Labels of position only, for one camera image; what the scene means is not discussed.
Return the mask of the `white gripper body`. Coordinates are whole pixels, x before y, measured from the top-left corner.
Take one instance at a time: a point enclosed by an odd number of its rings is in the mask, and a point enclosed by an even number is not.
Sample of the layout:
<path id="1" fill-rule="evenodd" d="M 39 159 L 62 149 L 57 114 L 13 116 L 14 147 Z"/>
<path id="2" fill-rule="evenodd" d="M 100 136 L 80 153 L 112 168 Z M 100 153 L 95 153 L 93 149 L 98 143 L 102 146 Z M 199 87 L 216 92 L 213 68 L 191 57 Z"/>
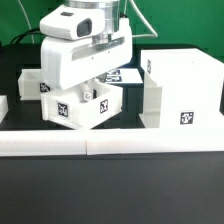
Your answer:
<path id="1" fill-rule="evenodd" d="M 55 89 L 68 89 L 130 62 L 132 31 L 128 18 L 107 43 L 92 38 L 68 41 L 46 37 L 41 45 L 41 75 Z"/>

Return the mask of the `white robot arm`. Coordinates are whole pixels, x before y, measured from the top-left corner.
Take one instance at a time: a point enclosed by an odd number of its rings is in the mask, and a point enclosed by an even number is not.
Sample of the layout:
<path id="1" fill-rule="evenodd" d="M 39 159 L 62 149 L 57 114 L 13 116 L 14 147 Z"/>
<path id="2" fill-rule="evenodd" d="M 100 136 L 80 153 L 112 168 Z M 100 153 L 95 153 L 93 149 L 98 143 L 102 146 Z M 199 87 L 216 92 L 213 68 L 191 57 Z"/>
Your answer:
<path id="1" fill-rule="evenodd" d="M 40 21 L 47 85 L 59 90 L 80 85 L 88 101 L 91 79 L 130 62 L 132 31 L 119 6 L 119 0 L 65 0 Z"/>

